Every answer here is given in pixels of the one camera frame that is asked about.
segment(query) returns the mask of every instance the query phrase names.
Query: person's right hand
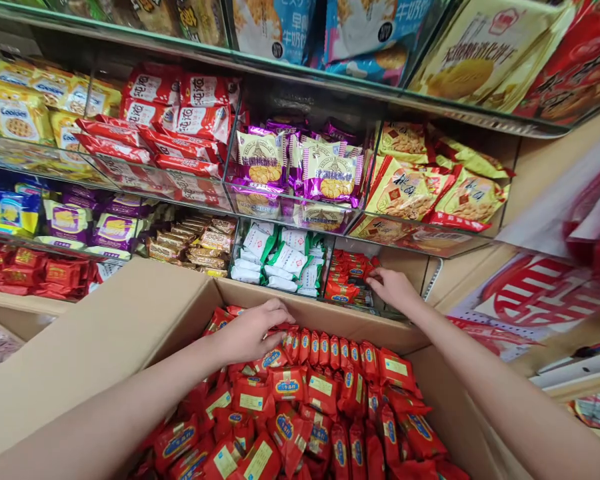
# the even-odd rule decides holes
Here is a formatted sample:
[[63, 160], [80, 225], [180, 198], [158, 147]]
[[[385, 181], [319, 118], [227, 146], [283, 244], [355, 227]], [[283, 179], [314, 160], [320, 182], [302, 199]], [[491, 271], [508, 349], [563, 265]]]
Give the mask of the person's right hand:
[[403, 313], [410, 305], [423, 301], [401, 272], [378, 267], [370, 272], [367, 283], [382, 300]]

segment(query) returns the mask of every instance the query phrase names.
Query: person's left hand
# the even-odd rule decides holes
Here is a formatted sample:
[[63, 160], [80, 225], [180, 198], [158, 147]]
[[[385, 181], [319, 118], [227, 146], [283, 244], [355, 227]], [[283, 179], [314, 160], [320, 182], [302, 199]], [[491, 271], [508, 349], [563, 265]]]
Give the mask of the person's left hand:
[[225, 354], [228, 365], [254, 361], [264, 357], [284, 339], [286, 333], [282, 331], [265, 338], [272, 327], [284, 322], [295, 323], [295, 319], [284, 303], [271, 299], [246, 310], [212, 337], [217, 348]]

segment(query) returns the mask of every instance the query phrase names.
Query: cardboard box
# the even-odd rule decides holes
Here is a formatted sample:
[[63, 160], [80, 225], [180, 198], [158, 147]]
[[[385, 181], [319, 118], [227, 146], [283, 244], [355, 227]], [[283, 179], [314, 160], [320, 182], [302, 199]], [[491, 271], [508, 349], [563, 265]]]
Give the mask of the cardboard box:
[[488, 429], [437, 350], [412, 326], [271, 289], [134, 259], [0, 365], [0, 452], [94, 394], [189, 344], [218, 305], [281, 298], [298, 323], [370, 340], [413, 362], [427, 417], [475, 480], [503, 478]]

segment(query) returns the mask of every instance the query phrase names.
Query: glass shelf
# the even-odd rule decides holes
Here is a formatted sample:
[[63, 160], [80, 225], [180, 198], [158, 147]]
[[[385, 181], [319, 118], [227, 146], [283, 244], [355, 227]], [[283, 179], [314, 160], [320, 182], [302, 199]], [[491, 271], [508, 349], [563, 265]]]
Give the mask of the glass shelf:
[[[136, 49], [144, 49], [159, 53], [162, 56], [172, 55], [212, 64], [224, 69], [240, 70], [278, 80], [326, 88], [355, 95], [358, 98], [375, 99], [397, 107], [406, 107], [430, 115], [448, 117], [483, 128], [525, 137], [558, 138], [566, 135], [571, 130], [570, 127], [554, 125], [538, 119], [516, 117], [500, 112], [487, 111], [480, 107], [426, 97], [398, 87], [269, 60], [229, 48], [194, 43], [182, 38], [168, 37], [16, 3], [0, 1], [0, 19], [42, 27], [47, 31], [67, 32]], [[37, 35], [36, 40], [44, 40], [44, 38], [38, 37], [40, 35]], [[76, 48], [82, 48], [81, 45], [84, 45], [84, 42], [77, 39], [74, 39], [73, 42]], [[51, 40], [50, 43], [53, 46], [54, 43], [57, 44], [57, 41]]]

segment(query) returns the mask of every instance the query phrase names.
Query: hand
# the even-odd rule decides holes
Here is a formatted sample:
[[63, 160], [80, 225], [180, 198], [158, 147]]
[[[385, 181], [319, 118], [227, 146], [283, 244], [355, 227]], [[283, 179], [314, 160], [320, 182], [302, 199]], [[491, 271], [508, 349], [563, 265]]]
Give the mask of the hand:
[[284, 303], [271, 299], [246, 310], [226, 327], [211, 335], [217, 348], [226, 356], [226, 364], [258, 360], [273, 350], [285, 337], [277, 332], [265, 338], [267, 332], [281, 323], [295, 323]]
[[410, 305], [424, 302], [404, 273], [378, 267], [370, 272], [367, 283], [382, 300], [402, 313], [406, 314], [405, 310], [408, 310]]

